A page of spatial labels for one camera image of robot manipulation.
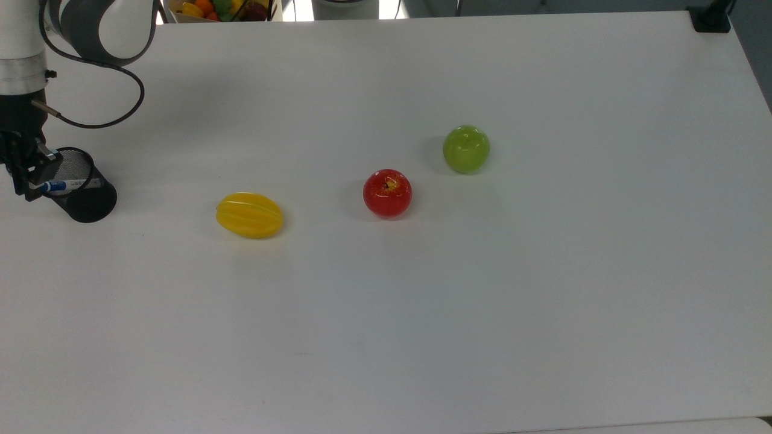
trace orange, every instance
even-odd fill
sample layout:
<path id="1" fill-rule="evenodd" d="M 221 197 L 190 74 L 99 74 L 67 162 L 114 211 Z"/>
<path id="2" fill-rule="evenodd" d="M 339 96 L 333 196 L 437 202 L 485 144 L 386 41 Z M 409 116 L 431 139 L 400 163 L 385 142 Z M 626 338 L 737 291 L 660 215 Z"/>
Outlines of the orange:
<path id="1" fill-rule="evenodd" d="M 209 0 L 195 0 L 195 5 L 204 12 L 204 16 L 209 16 L 215 11 L 215 6 Z"/>

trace apple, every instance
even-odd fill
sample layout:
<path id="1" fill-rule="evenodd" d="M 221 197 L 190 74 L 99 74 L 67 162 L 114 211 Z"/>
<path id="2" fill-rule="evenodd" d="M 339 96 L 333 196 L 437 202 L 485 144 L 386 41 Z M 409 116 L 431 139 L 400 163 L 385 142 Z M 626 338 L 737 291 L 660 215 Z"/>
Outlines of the apple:
<path id="1" fill-rule="evenodd" d="M 245 19 L 244 21 L 266 21 L 268 19 L 268 9 L 257 3 L 249 2 L 244 6 Z"/>
<path id="2" fill-rule="evenodd" d="M 413 188 L 402 173 L 383 169 L 367 179 L 362 195 L 370 211 L 383 219 L 390 219 L 408 209 L 413 199 Z"/>
<path id="3" fill-rule="evenodd" d="M 455 128 L 445 138 L 442 154 L 451 169 L 470 173 L 485 164 L 490 152 L 488 136 L 478 127 L 462 125 Z"/>

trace silver metal cylinder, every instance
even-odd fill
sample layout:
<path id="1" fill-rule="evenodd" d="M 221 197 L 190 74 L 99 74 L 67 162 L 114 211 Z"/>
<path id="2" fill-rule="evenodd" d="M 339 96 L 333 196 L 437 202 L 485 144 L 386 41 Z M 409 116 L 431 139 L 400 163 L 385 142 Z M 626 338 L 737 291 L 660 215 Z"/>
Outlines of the silver metal cylinder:
<path id="1" fill-rule="evenodd" d="M 46 87 L 46 52 L 24 59 L 0 59 L 0 95 L 24 95 Z"/>

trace white table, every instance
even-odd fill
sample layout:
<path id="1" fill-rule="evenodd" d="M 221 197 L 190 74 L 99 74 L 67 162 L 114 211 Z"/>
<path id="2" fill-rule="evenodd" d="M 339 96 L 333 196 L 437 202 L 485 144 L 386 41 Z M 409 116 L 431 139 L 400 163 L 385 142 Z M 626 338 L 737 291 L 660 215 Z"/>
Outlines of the white table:
<path id="1" fill-rule="evenodd" d="M 49 103 L 131 82 L 52 56 Z M 686 12 L 169 25 L 127 122 L 50 120 L 116 185 L 0 178 L 0 432 L 469 434 L 772 414 L 772 116 Z M 493 142 L 470 176 L 442 137 Z M 403 219 L 364 207 L 381 168 Z M 275 238 L 215 221 L 254 191 Z"/>

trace black cable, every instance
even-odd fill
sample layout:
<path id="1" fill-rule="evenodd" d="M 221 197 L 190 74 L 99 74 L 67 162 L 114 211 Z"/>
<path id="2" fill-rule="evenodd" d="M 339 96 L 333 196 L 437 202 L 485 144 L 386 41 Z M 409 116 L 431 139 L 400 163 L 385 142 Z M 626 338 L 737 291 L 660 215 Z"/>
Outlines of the black cable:
<path id="1" fill-rule="evenodd" d="M 98 66 L 100 68 L 107 68 L 109 70 L 116 70 L 119 73 L 124 73 L 134 79 L 134 81 L 137 82 L 137 85 L 140 87 L 140 97 L 137 98 L 137 102 L 134 104 L 134 107 L 131 107 L 131 110 L 126 112 L 123 116 L 117 118 L 116 120 L 112 120 L 111 122 L 107 122 L 106 124 L 98 124 L 98 125 L 91 125 L 91 124 L 81 124 L 80 122 L 75 122 L 74 120 L 70 120 L 66 117 L 64 117 L 61 113 L 56 113 L 56 117 L 63 122 L 73 125 L 74 127 L 78 128 L 86 128 L 88 130 L 96 130 L 98 128 L 107 128 L 112 127 L 115 124 L 119 124 L 126 120 L 128 117 L 130 117 L 132 114 L 134 114 L 137 109 L 140 108 L 140 105 L 142 105 L 142 101 L 144 100 L 144 84 L 142 83 L 142 80 L 140 80 L 140 77 L 134 75 L 129 70 L 125 70 L 124 68 L 121 68 L 120 66 L 110 65 L 109 63 L 102 63 L 97 62 L 94 60 L 88 60 L 84 59 L 83 57 L 73 56 L 69 53 L 63 52 L 61 49 L 56 48 L 56 46 L 53 45 L 53 42 L 51 42 L 51 39 L 49 39 L 48 34 L 46 33 L 46 6 L 48 5 L 48 0 L 42 0 L 40 2 L 40 13 L 38 14 L 38 26 L 40 27 L 40 35 L 43 37 L 43 40 L 46 41 L 46 45 L 53 50 L 56 54 L 60 55 L 61 57 L 64 57 L 65 59 L 74 60 L 76 62 L 85 63 L 86 65 L 94 65 Z"/>

